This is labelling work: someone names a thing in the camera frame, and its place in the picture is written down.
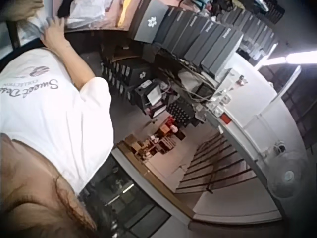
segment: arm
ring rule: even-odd
[[[50,26],[44,31],[41,38],[44,45],[55,52],[66,66],[76,88],[80,90],[95,74],[84,60],[76,53],[64,36],[64,18],[50,21]]]
[[[24,20],[44,5],[43,0],[1,0],[0,7],[0,22],[3,22]]]

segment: white t-shirt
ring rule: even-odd
[[[43,154],[78,194],[112,150],[110,102],[103,78],[78,91],[57,56],[31,50],[0,74],[0,132]]]

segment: white flower logo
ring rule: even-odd
[[[151,17],[149,20],[148,20],[148,26],[149,27],[154,27],[155,25],[157,24],[157,18],[156,17]]]
[[[143,79],[146,75],[147,75],[147,74],[146,74],[145,72],[142,72],[142,73],[140,74],[140,79]]]

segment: white fan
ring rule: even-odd
[[[284,152],[268,162],[267,185],[277,199],[296,196],[308,178],[308,163],[297,152]]]

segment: hand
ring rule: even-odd
[[[59,55],[61,51],[70,46],[64,36],[65,19],[57,16],[49,20],[49,26],[41,36],[43,44],[51,51]]]
[[[19,21],[30,16],[44,7],[43,0],[10,0],[0,12],[0,20]]]

